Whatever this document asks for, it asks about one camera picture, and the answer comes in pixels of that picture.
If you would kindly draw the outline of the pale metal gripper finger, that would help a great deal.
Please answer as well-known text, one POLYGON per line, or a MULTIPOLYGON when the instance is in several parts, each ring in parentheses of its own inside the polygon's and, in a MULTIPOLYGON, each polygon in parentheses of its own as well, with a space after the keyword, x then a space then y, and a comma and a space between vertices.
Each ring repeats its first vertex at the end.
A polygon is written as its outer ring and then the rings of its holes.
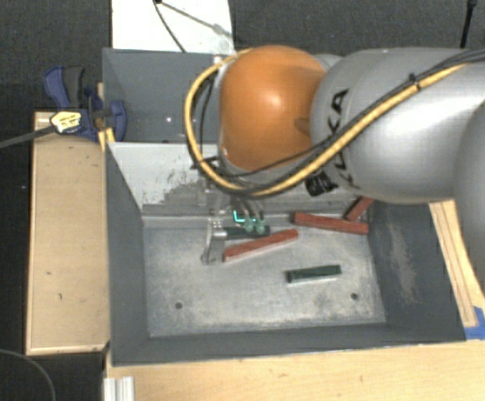
POLYGON ((202 264, 214 265, 222 262, 222 254, 227 241, 227 230, 219 220, 209 221, 205 246, 201 256, 202 264))

